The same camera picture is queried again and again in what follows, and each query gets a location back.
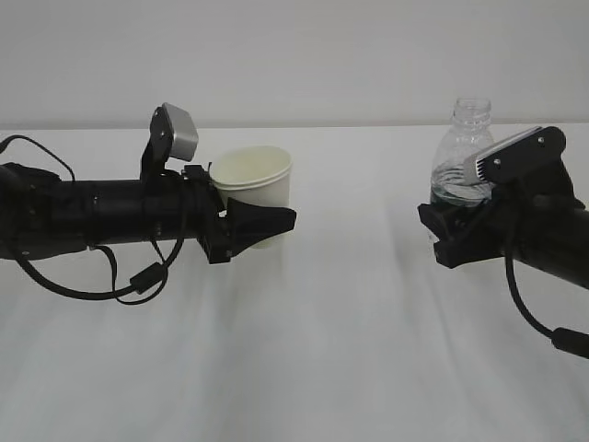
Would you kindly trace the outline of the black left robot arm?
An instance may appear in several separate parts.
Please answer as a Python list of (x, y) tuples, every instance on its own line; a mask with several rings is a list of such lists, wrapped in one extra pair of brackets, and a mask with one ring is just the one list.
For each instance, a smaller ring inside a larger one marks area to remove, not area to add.
[(222, 199), (209, 173), (188, 165), (151, 185), (65, 181), (17, 163), (1, 167), (1, 238), (31, 261), (99, 245), (194, 238), (210, 264), (294, 229), (295, 210)]

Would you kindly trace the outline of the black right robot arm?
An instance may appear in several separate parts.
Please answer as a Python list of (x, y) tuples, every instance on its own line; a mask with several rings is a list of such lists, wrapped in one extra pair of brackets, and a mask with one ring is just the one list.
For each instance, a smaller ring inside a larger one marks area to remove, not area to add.
[(491, 198), (474, 207), (436, 202), (420, 204), (418, 214), (446, 268), (511, 252), (516, 261), (588, 286), (588, 209), (560, 160), (495, 185)]

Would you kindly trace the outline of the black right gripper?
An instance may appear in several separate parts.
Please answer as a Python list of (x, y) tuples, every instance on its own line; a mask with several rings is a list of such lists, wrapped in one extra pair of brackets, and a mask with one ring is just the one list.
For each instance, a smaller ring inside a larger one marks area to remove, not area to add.
[(434, 236), (439, 264), (455, 269), (496, 258), (584, 261), (584, 204), (561, 160), (494, 185), (490, 204), (418, 206), (421, 223)]

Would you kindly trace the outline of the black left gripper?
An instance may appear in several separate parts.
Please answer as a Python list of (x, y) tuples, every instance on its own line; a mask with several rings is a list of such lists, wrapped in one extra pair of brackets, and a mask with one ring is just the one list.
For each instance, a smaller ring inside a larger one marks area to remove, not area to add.
[(227, 199), (225, 210), (211, 176), (201, 165), (183, 168), (178, 240), (195, 238), (210, 264), (232, 257), (264, 240), (295, 228), (296, 211), (288, 207), (259, 206)]

